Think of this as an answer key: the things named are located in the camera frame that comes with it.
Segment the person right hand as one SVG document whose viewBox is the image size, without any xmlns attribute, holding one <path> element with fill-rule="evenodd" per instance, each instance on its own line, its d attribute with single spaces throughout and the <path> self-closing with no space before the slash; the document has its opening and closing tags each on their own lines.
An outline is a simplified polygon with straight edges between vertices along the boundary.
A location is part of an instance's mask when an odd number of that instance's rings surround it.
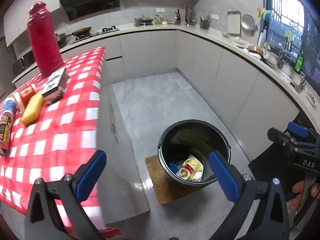
<svg viewBox="0 0 320 240">
<path fill-rule="evenodd" d="M 293 188 L 292 188 L 292 192 L 296 193 L 296 197 L 291 201 L 291 203 L 289 204 L 289 210 L 290 211 L 296 211 L 299 207 L 299 203 L 301 201 L 302 198 L 302 194 L 303 194 L 303 190 L 304 190 L 304 185 L 305 185 L 305 181 L 300 181 L 298 183 L 296 183 Z M 317 200 L 319 200 L 319 189 L 320 189 L 320 185 L 319 183 L 314 184 L 312 186 L 311 189 L 311 196 L 312 198 L 316 198 Z"/>
</svg>

